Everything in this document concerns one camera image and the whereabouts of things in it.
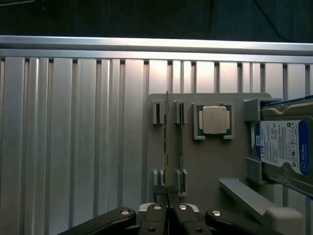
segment screw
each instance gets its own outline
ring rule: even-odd
[[[156,209],[156,210],[160,210],[162,207],[159,206],[159,205],[155,205],[155,206],[153,206],[153,208]]]
[[[130,212],[128,210],[124,210],[121,212],[122,215],[128,215]]]
[[[220,216],[222,213],[219,211],[212,211],[212,214],[215,216]]]
[[[179,205],[178,208],[181,209],[181,210],[187,209],[187,207],[185,205]]]
[[[203,232],[202,228],[195,228],[195,231],[196,231],[197,233],[202,233],[202,232]]]

